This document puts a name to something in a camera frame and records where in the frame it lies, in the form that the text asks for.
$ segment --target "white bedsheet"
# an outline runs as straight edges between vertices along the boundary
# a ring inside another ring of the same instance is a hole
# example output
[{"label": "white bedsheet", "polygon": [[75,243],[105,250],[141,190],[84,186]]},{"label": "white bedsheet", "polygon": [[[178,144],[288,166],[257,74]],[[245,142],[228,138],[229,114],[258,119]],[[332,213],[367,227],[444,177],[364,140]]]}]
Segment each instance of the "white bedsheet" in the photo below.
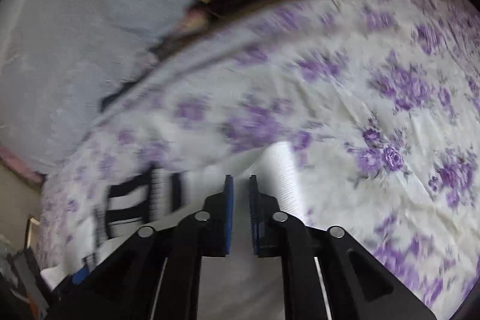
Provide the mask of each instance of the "white bedsheet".
[{"label": "white bedsheet", "polygon": [[150,162],[194,170],[288,140],[304,222],[344,226],[448,319],[480,269],[479,28],[466,0],[297,0],[197,42],[47,181],[42,265]]}]

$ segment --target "metal pivot pin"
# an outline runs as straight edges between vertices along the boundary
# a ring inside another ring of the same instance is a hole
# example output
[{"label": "metal pivot pin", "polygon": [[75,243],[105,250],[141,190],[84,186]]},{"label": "metal pivot pin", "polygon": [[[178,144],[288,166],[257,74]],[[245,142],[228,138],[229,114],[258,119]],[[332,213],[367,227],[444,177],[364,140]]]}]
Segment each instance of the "metal pivot pin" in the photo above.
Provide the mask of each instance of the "metal pivot pin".
[{"label": "metal pivot pin", "polygon": [[140,236],[141,238],[148,238],[153,235],[154,232],[155,229],[150,226],[143,226],[137,231],[138,236]]},{"label": "metal pivot pin", "polygon": [[197,221],[208,221],[210,219],[210,213],[207,211],[198,211],[195,214],[195,219]]},{"label": "metal pivot pin", "polygon": [[278,221],[279,223],[282,223],[282,222],[287,220],[289,215],[286,214],[285,212],[278,211],[278,212],[275,212],[272,217],[275,221]]},{"label": "metal pivot pin", "polygon": [[343,237],[343,235],[345,234],[345,230],[342,227],[334,226],[334,227],[330,228],[330,234],[334,238],[339,239],[339,238]]}]

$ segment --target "purple flower pattern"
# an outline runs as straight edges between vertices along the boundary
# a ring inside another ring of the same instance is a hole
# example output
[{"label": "purple flower pattern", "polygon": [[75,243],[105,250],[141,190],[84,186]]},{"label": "purple flower pattern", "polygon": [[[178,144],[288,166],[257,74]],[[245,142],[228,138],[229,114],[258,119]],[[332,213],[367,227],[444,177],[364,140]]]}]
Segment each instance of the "purple flower pattern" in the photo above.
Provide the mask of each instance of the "purple flower pattern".
[{"label": "purple flower pattern", "polygon": [[190,97],[177,104],[174,117],[178,120],[182,129],[191,130],[204,120],[207,109],[207,98]]},{"label": "purple flower pattern", "polygon": [[416,25],[411,36],[426,55],[439,52],[444,40],[442,32],[431,24]]},{"label": "purple flower pattern", "polygon": [[78,201],[76,199],[69,199],[65,211],[75,213],[78,210]]},{"label": "purple flower pattern", "polygon": [[297,167],[302,168],[308,163],[307,149],[314,138],[310,132],[300,130],[289,137],[292,149],[297,160]]},{"label": "purple flower pattern", "polygon": [[403,140],[403,133],[396,130],[389,138],[382,135],[376,120],[369,120],[370,127],[363,129],[362,136],[366,147],[355,148],[351,143],[345,143],[348,153],[355,154],[355,162],[362,177],[378,176],[381,171],[387,173],[401,171],[409,175],[402,153],[409,153],[409,148]]},{"label": "purple flower pattern", "polygon": [[332,28],[335,25],[335,17],[332,13],[325,13],[320,16],[320,21],[326,28]]},{"label": "purple flower pattern", "polygon": [[289,116],[293,113],[292,101],[286,98],[272,98],[270,110],[275,114]]},{"label": "purple flower pattern", "polygon": [[438,24],[453,37],[454,54],[470,62],[480,55],[480,17],[470,12],[461,12],[456,7],[452,7],[451,12],[450,17],[440,19]]},{"label": "purple flower pattern", "polygon": [[87,191],[87,199],[92,199],[95,195],[96,190],[97,190],[97,185],[95,184],[90,185]]},{"label": "purple flower pattern", "polygon": [[440,160],[441,165],[434,163],[435,174],[428,182],[433,194],[445,193],[447,206],[452,210],[457,210],[460,204],[474,207],[476,195],[472,186],[478,169],[477,155],[472,150],[464,153],[448,149],[440,155]]},{"label": "purple flower pattern", "polygon": [[386,60],[387,73],[380,70],[373,72],[370,85],[382,97],[391,99],[396,111],[426,106],[434,88],[424,80],[425,72],[412,64],[409,69],[402,67],[394,51],[390,51]]},{"label": "purple flower pattern", "polygon": [[473,289],[473,287],[477,283],[477,280],[479,277],[480,277],[480,256],[478,257],[475,276],[472,278],[466,279],[463,282],[462,293],[463,293],[464,299],[467,297],[467,295],[469,295],[470,291]]},{"label": "purple flower pattern", "polygon": [[438,91],[438,101],[440,102],[440,105],[443,107],[443,109],[450,116],[450,118],[454,120],[457,115],[455,114],[455,110],[453,109],[451,94],[447,90],[447,88],[443,86],[440,87]]},{"label": "purple flower pattern", "polygon": [[469,88],[470,88],[470,91],[472,93],[472,95],[466,94],[466,98],[470,102],[472,102],[472,104],[473,104],[475,110],[477,111],[478,115],[480,115],[480,88],[475,83],[473,77],[468,76],[466,78],[466,80],[469,84]]},{"label": "purple flower pattern", "polygon": [[134,132],[130,129],[124,129],[118,133],[117,140],[120,146],[132,144],[135,142]]},{"label": "purple flower pattern", "polygon": [[242,67],[265,64],[268,61],[268,50],[261,45],[250,45],[235,56],[235,60]]},{"label": "purple flower pattern", "polygon": [[98,165],[98,170],[100,172],[100,180],[109,179],[111,175],[111,168],[115,163],[115,157],[109,153],[104,154],[102,160]]},{"label": "purple flower pattern", "polygon": [[77,167],[75,170],[75,176],[73,178],[74,182],[81,182],[85,178],[86,166]]},{"label": "purple flower pattern", "polygon": [[433,254],[434,241],[431,237],[414,234],[410,244],[400,248],[395,237],[395,227],[398,224],[397,214],[390,214],[375,227],[375,237],[367,240],[365,245],[388,271],[416,293],[426,306],[432,307],[446,287],[443,282],[445,272],[455,265],[455,259],[445,257],[437,275],[421,277],[417,265]]},{"label": "purple flower pattern", "polygon": [[247,102],[230,115],[223,130],[232,152],[237,153],[275,143],[283,127],[271,110]]},{"label": "purple flower pattern", "polygon": [[148,167],[155,163],[160,167],[166,166],[166,153],[170,151],[168,143],[164,140],[155,140],[147,143],[138,151],[140,167]]},{"label": "purple flower pattern", "polygon": [[306,53],[297,65],[301,71],[302,77],[308,83],[315,82],[318,79],[336,80],[340,72],[346,68],[349,58],[340,52],[333,55],[329,53],[320,53],[311,51]]},{"label": "purple flower pattern", "polygon": [[159,94],[154,95],[149,104],[152,109],[163,109],[163,97]]},{"label": "purple flower pattern", "polygon": [[53,211],[54,206],[55,206],[55,204],[49,199],[45,199],[44,202],[43,202],[43,210],[44,211]]},{"label": "purple flower pattern", "polygon": [[393,16],[383,11],[373,11],[369,7],[363,8],[365,26],[369,31],[381,31],[396,25]]},{"label": "purple flower pattern", "polygon": [[303,5],[298,2],[276,7],[272,13],[250,24],[250,29],[261,37],[296,31],[305,19],[303,10]]},{"label": "purple flower pattern", "polygon": [[313,207],[310,207],[307,209],[307,212],[306,212],[306,225],[308,226],[315,226],[315,221],[314,221],[314,208]]}]

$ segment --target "floral bedsheet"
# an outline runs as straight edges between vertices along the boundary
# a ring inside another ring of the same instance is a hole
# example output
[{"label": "floral bedsheet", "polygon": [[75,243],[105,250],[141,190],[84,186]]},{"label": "floral bedsheet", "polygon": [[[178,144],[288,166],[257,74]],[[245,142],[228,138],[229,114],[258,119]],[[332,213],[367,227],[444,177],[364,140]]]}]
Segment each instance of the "floral bedsheet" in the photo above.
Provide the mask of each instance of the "floral bedsheet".
[{"label": "floral bedsheet", "polygon": [[311,226],[344,226],[448,319],[480,275],[480,15],[296,0],[212,33],[112,105],[44,188],[53,266],[106,188],[292,143]]}]

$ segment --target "floor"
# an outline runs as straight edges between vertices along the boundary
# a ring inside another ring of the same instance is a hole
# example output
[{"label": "floor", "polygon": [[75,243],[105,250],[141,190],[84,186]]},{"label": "floor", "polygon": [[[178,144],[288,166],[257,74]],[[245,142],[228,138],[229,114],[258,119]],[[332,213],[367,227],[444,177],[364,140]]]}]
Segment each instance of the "floor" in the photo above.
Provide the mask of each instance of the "floor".
[{"label": "floor", "polygon": [[21,250],[27,219],[41,212],[39,193],[0,165],[0,240]]}]

